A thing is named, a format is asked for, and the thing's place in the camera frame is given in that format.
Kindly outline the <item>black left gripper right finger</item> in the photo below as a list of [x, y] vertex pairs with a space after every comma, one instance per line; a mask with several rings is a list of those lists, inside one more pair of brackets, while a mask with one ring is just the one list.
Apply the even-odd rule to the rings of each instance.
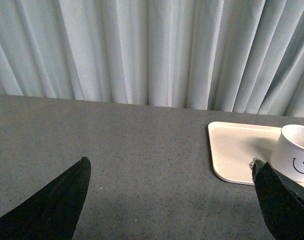
[[304, 240], [304, 187], [257, 157], [249, 164], [261, 213], [276, 240]]

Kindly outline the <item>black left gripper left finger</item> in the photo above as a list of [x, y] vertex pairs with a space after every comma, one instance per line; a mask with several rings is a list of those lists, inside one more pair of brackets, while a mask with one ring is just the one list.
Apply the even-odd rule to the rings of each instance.
[[71, 240], [91, 178], [82, 157], [34, 195], [0, 217], [0, 240]]

